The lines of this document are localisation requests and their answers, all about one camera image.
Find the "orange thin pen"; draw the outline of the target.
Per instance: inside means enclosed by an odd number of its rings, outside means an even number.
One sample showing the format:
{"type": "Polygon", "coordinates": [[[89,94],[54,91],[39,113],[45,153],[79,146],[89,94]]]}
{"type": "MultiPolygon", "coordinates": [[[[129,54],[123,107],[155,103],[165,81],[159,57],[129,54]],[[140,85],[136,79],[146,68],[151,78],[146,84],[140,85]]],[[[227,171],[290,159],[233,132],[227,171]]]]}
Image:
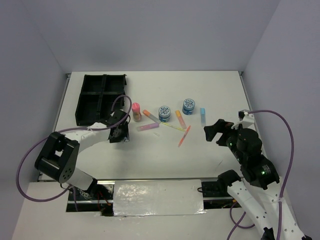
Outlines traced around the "orange thin pen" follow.
{"type": "Polygon", "coordinates": [[[185,140],[187,134],[189,133],[190,129],[191,129],[191,126],[189,125],[188,128],[186,129],[186,131],[184,132],[183,137],[179,141],[178,147],[180,147],[182,145],[182,143],[184,142],[184,140],[185,140]]]}

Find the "yellow thin pen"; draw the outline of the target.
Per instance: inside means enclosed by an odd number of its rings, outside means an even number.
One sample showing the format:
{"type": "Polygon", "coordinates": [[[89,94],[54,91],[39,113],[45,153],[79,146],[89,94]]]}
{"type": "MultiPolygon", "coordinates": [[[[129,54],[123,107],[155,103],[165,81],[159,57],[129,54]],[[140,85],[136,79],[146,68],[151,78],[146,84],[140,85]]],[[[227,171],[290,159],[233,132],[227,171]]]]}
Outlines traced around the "yellow thin pen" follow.
{"type": "Polygon", "coordinates": [[[185,132],[185,131],[186,131],[184,128],[171,125],[171,124],[169,124],[169,123],[167,123],[167,122],[160,122],[160,123],[161,123],[162,125],[164,125],[164,126],[167,126],[167,127],[170,127],[170,128],[173,128],[173,129],[182,131],[182,132],[185,132]]]}

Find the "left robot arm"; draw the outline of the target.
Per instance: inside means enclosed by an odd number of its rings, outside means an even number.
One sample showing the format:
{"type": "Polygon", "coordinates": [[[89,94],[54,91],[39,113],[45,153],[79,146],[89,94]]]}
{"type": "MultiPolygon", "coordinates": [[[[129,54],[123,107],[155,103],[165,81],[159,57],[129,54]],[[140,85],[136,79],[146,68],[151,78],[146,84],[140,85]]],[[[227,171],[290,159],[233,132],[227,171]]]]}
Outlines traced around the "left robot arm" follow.
{"type": "Polygon", "coordinates": [[[106,120],[88,127],[62,134],[55,131],[45,141],[36,161],[35,168],[60,184],[77,188],[82,196],[91,200],[110,194],[105,186],[88,173],[76,167],[78,155],[101,142],[118,143],[129,137],[129,115],[115,110],[106,120]]]}

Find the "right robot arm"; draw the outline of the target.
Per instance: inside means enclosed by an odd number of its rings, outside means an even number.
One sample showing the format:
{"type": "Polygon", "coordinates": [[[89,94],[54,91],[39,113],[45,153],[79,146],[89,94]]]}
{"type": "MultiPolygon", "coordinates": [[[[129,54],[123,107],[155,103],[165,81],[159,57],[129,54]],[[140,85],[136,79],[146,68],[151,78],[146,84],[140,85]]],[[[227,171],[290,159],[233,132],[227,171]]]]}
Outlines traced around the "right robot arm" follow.
{"type": "Polygon", "coordinates": [[[240,164],[240,177],[234,170],[218,176],[217,190],[232,196],[250,217],[263,240],[309,240],[295,221],[287,201],[281,197],[283,181],[273,163],[262,154],[258,133],[242,124],[219,119],[204,127],[205,137],[221,137],[219,146],[230,149],[240,164]]]}

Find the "blue highlighter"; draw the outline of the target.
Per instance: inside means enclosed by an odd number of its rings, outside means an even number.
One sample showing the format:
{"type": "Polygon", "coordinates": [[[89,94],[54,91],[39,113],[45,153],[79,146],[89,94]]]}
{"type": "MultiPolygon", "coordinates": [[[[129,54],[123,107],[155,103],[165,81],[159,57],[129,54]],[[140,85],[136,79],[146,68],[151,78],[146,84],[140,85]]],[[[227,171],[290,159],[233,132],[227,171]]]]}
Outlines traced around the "blue highlighter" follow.
{"type": "Polygon", "coordinates": [[[205,127],[206,126],[206,110],[203,107],[200,108],[200,121],[201,121],[201,125],[205,127]]]}

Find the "purple highlighter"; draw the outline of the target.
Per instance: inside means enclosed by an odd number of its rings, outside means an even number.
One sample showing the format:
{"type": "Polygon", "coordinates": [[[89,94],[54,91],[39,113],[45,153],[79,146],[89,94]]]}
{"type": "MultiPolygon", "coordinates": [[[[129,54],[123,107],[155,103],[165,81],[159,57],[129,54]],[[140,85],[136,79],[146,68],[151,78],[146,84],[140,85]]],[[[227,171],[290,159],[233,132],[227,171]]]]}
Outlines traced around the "purple highlighter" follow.
{"type": "Polygon", "coordinates": [[[146,125],[142,125],[142,126],[138,126],[136,129],[138,132],[142,132],[142,131],[147,131],[147,130],[151,130],[151,129],[155,129],[159,127],[159,123],[154,122],[154,123],[149,123],[146,125]]]}

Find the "pink-capped small bottle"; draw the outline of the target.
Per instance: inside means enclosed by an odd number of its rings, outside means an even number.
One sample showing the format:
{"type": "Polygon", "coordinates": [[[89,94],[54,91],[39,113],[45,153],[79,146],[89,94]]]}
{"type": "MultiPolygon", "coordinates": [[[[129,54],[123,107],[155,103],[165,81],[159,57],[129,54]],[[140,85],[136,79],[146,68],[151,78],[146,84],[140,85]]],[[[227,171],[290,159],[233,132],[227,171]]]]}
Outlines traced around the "pink-capped small bottle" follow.
{"type": "Polygon", "coordinates": [[[142,118],[141,107],[137,102],[134,102],[131,107],[132,117],[135,122],[139,122],[142,118]]]}

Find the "orange-capped highlighter left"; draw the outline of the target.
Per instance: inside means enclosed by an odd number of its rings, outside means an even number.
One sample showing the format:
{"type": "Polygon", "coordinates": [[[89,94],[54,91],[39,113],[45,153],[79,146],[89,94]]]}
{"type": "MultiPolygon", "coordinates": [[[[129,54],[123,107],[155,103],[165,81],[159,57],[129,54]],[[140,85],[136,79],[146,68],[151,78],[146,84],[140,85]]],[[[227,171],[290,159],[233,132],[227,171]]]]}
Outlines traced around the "orange-capped highlighter left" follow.
{"type": "Polygon", "coordinates": [[[154,121],[155,123],[158,123],[158,124],[161,123],[161,121],[160,121],[157,117],[155,117],[153,114],[151,114],[148,110],[144,109],[144,110],[142,111],[142,113],[143,113],[146,117],[148,117],[149,119],[151,119],[152,121],[154,121]]]}

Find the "blue jar right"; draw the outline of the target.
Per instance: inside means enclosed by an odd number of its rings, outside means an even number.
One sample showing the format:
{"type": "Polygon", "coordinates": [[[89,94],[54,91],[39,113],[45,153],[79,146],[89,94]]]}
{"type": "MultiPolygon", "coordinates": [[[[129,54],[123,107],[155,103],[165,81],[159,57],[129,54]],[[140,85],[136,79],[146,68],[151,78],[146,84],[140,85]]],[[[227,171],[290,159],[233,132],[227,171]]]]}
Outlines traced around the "blue jar right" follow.
{"type": "Polygon", "coordinates": [[[195,109],[195,105],[196,103],[193,99],[191,98],[185,99],[182,104],[182,112],[185,115],[192,115],[195,109]]]}

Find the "blue jar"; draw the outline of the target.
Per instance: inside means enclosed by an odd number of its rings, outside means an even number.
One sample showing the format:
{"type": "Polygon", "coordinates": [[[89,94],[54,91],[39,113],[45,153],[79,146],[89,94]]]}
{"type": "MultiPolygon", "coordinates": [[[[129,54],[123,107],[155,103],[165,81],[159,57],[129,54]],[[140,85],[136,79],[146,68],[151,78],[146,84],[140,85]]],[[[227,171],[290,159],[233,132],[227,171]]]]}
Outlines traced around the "blue jar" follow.
{"type": "Polygon", "coordinates": [[[170,120],[171,117],[171,109],[163,105],[158,109],[158,118],[161,122],[166,123],[170,120]]]}
{"type": "Polygon", "coordinates": [[[196,103],[193,99],[191,98],[185,99],[182,104],[182,112],[185,115],[192,115],[195,109],[195,105],[196,103]]]}

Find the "orange-capped pink highlighter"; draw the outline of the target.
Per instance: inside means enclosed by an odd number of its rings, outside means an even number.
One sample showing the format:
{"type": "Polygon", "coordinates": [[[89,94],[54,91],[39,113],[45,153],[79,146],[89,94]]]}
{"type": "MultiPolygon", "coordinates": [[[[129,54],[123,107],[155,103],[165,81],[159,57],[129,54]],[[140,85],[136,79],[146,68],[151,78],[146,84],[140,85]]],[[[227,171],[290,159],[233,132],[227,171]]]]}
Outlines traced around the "orange-capped pink highlighter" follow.
{"type": "Polygon", "coordinates": [[[182,129],[186,129],[187,126],[186,126],[186,123],[185,123],[185,121],[184,121],[184,119],[183,119],[183,117],[181,115],[181,112],[179,110],[176,110],[175,111],[175,115],[176,115],[176,117],[177,117],[177,119],[178,119],[178,121],[180,123],[181,128],[182,129]]]}

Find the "blue jar left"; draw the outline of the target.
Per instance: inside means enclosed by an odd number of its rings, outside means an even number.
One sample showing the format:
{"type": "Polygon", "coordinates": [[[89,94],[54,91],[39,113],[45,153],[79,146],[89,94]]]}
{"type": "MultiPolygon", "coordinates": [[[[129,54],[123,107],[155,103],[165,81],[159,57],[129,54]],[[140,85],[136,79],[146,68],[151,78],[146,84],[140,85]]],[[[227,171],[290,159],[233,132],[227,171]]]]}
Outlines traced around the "blue jar left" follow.
{"type": "Polygon", "coordinates": [[[166,123],[170,120],[171,117],[171,109],[163,105],[158,109],[158,118],[161,122],[166,123]]]}

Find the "black four-compartment organizer tray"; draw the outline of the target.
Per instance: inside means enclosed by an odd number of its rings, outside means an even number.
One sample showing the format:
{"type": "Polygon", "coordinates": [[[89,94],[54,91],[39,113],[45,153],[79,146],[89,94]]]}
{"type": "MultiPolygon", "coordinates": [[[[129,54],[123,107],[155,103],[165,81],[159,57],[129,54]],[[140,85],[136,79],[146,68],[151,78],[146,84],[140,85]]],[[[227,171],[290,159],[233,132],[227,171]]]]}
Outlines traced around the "black four-compartment organizer tray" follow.
{"type": "Polygon", "coordinates": [[[83,78],[75,111],[77,126],[91,126],[106,120],[114,110],[123,109],[126,75],[88,75],[83,78]]]}

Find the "silver foil plate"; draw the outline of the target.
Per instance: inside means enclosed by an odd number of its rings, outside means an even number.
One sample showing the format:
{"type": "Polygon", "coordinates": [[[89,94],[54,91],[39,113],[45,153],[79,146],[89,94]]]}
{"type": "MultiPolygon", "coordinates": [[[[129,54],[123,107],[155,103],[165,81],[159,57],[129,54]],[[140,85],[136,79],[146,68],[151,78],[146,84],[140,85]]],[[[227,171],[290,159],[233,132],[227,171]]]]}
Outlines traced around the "silver foil plate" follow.
{"type": "Polygon", "coordinates": [[[121,217],[185,216],[205,213],[199,179],[116,181],[113,214],[121,217]]]}

